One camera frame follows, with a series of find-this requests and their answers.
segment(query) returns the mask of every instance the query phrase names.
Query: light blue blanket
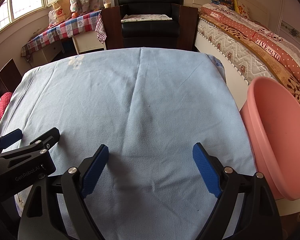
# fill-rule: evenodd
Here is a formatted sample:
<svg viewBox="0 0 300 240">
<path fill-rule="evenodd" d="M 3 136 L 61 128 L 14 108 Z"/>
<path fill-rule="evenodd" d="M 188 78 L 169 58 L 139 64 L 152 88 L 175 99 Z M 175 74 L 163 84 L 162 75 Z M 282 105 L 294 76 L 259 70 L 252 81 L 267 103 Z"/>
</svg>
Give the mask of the light blue blanket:
<svg viewBox="0 0 300 240">
<path fill-rule="evenodd" d="M 63 174 L 109 147 L 85 202 L 106 239 L 195 239 L 216 198 L 192 159 L 200 142 L 237 172 L 255 173 L 250 143 L 218 60 L 173 49 L 120 49 L 70 57 L 27 72 L 0 123 L 21 143 L 57 127 L 51 150 Z M 26 193 L 20 193 L 21 205 Z M 225 236 L 240 213 L 239 197 Z M 64 202 L 68 232 L 75 236 Z"/>
</svg>

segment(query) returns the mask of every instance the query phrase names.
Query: plastic cup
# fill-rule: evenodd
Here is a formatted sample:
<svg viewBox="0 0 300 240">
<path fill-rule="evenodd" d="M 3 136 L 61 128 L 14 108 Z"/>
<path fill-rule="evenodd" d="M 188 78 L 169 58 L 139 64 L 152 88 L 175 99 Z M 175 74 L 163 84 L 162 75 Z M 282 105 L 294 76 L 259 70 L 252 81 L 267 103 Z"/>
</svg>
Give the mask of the plastic cup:
<svg viewBox="0 0 300 240">
<path fill-rule="evenodd" d="M 105 8 L 111 7 L 111 0 L 103 0 L 103 5 L 105 6 Z"/>
</svg>

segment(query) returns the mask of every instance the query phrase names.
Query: white bed frame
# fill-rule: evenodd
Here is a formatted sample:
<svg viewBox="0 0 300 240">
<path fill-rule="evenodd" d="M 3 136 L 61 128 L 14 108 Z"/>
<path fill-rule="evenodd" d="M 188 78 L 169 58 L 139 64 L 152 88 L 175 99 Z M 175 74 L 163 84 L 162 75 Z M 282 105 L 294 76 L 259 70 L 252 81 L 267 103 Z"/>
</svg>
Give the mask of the white bed frame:
<svg viewBox="0 0 300 240">
<path fill-rule="evenodd" d="M 215 47 L 206 37 L 202 36 L 198 32 L 195 36 L 196 48 L 202 52 L 215 56 L 221 61 L 225 68 L 226 73 L 226 83 L 240 110 L 247 99 L 248 92 L 248 82 L 243 75 L 238 71 L 238 69 L 232 64 L 226 55 L 224 55 L 217 47 Z"/>
<path fill-rule="evenodd" d="M 246 4 L 250 9 L 250 16 L 252 20 L 258 21 L 265 26 L 269 23 L 269 11 L 262 4 L 256 0 L 240 0 Z M 205 3 L 211 3 L 211 0 L 184 0 L 184 5 L 200 8 Z M 232 64 L 228 58 L 209 40 L 198 32 L 195 35 L 194 45 L 202 52 L 215 56 L 218 58 L 225 68 L 226 83 L 240 110 L 247 99 L 248 82 L 241 75 L 238 69 Z M 300 212 L 300 199 L 289 201 L 286 199 L 276 200 L 280 216 L 286 216 L 293 213 Z"/>
</svg>

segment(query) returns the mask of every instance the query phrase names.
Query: quilted mattress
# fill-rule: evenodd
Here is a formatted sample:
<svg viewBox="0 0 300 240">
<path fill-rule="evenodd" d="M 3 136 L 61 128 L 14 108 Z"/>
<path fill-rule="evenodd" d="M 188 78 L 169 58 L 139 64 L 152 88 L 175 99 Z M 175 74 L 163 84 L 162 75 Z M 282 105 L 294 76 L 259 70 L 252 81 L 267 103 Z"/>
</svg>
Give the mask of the quilted mattress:
<svg viewBox="0 0 300 240">
<path fill-rule="evenodd" d="M 199 19 L 197 31 L 234 64 L 249 84 L 254 78 L 259 76 L 270 77 L 276 80 L 262 60 L 222 30 L 205 20 Z"/>
</svg>

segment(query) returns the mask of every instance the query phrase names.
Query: metal screw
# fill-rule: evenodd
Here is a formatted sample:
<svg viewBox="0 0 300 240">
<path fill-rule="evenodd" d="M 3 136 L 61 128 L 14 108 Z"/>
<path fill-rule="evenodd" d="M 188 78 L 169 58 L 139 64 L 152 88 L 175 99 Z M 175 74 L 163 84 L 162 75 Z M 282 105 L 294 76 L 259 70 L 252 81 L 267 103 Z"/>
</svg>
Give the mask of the metal screw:
<svg viewBox="0 0 300 240">
<path fill-rule="evenodd" d="M 233 169 L 231 167 L 225 167 L 225 173 L 232 173 L 233 172 Z"/>
<path fill-rule="evenodd" d="M 77 168 L 76 168 L 76 167 L 72 167 L 72 168 L 70 168 L 70 169 L 68 170 L 68 172 L 69 172 L 70 174 L 76 173 L 76 172 L 77 172 Z"/>
<path fill-rule="evenodd" d="M 46 174 L 44 174 L 44 173 L 39 173 L 38 174 L 38 178 L 39 179 L 43 179 L 45 176 L 46 176 Z"/>
<path fill-rule="evenodd" d="M 256 173 L 257 178 L 262 179 L 263 178 L 263 174 L 261 172 L 257 172 Z"/>
</svg>

